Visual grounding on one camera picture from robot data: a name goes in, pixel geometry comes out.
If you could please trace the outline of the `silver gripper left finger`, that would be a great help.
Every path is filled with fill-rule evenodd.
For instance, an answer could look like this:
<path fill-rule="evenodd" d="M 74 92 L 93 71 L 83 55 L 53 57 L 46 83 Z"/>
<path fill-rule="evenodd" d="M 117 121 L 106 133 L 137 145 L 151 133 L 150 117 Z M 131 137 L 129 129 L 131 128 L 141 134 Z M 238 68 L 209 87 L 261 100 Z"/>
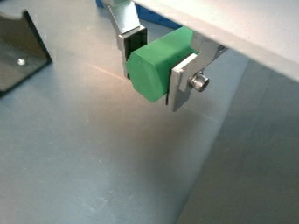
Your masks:
<path fill-rule="evenodd" d="M 117 45 L 122 52 L 123 67 L 138 48 L 147 44 L 147 28 L 142 26 L 137 5 L 131 0 L 101 0 L 117 31 Z"/>

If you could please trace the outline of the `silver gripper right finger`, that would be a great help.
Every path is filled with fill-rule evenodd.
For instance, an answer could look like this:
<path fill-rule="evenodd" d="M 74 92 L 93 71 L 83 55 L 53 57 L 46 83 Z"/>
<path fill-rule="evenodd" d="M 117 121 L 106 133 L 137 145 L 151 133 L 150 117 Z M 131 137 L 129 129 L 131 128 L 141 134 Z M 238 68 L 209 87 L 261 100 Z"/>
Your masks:
<path fill-rule="evenodd" d="M 210 79 L 203 75 L 205 68 L 227 51 L 227 47 L 214 40 L 203 37 L 198 32 L 191 37 L 193 53 L 173 68 L 171 82 L 167 94 L 167 106 L 177 111 L 190 100 L 191 91 L 202 92 L 210 84 Z"/>

